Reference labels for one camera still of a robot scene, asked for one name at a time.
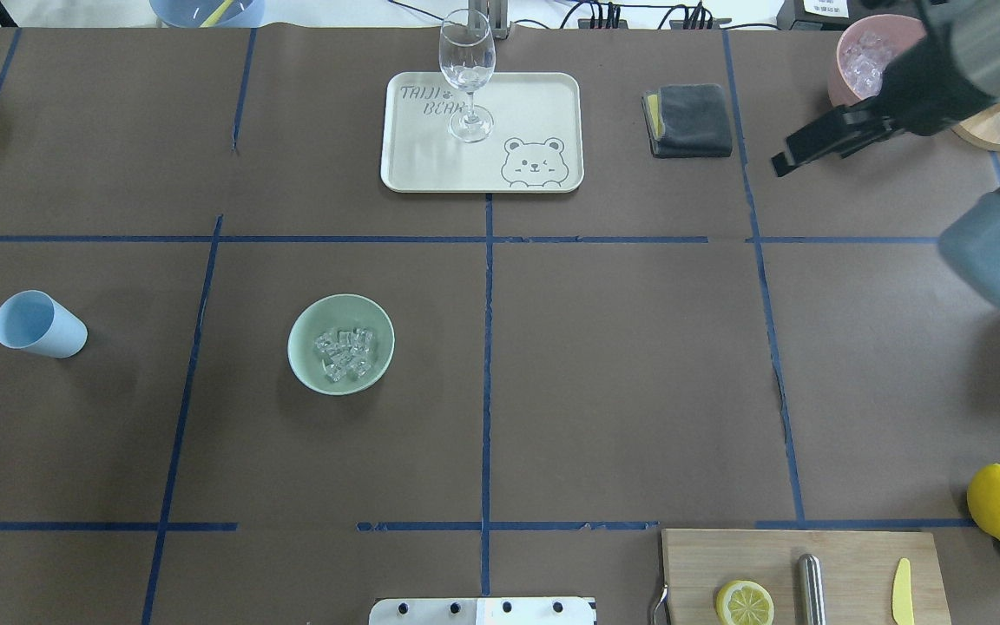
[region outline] lemon slice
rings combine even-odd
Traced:
[[[727,582],[715,597],[715,613],[723,625],[771,625],[774,601],[755,582],[735,579]]]

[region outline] bear drawing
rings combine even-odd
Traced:
[[[558,189],[569,175],[569,167],[563,159],[566,145],[561,139],[551,137],[541,143],[525,143],[523,139],[512,137],[503,146],[508,151],[508,158],[504,160],[500,175],[511,187]]]

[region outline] wooden cutting board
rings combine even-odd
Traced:
[[[671,624],[719,624],[715,594],[733,579],[769,590],[775,625],[805,622],[797,561],[806,553],[820,558],[830,624],[893,625],[893,573],[906,557],[917,625],[951,625],[932,534],[798,530],[663,530]]]

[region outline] white floor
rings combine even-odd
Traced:
[[[432,17],[421,15],[386,0],[261,0],[266,3],[265,23],[294,23],[316,27],[419,27],[434,25]],[[465,7],[467,0],[402,0],[434,15],[445,15]],[[203,0],[213,8],[220,0]],[[623,0],[622,3],[662,4],[666,0]],[[707,7],[717,17],[730,17],[736,23],[774,23],[782,0],[707,0]],[[11,16],[23,27],[155,27],[156,17],[149,0],[3,0]],[[533,19],[558,27],[573,7],[567,0],[509,0],[509,19]],[[581,7],[566,24],[576,28],[576,18],[588,16]],[[624,8],[623,19],[630,28],[655,28],[667,8]],[[680,19],[682,11],[674,13]]]

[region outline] pink bowl with ice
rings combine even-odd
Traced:
[[[924,24],[921,24],[916,17],[880,13],[876,16],[862,17],[861,20],[849,25],[836,46],[836,53],[832,56],[832,68],[828,74],[828,99],[831,100],[833,107],[838,107],[840,104],[850,107],[851,104],[862,100],[862,96],[856,94],[854,87],[845,79],[841,63],[844,62],[842,59],[844,51],[857,46],[866,32],[883,36],[888,41],[889,47],[893,48],[894,58],[897,58],[901,56],[901,52],[924,39]]]

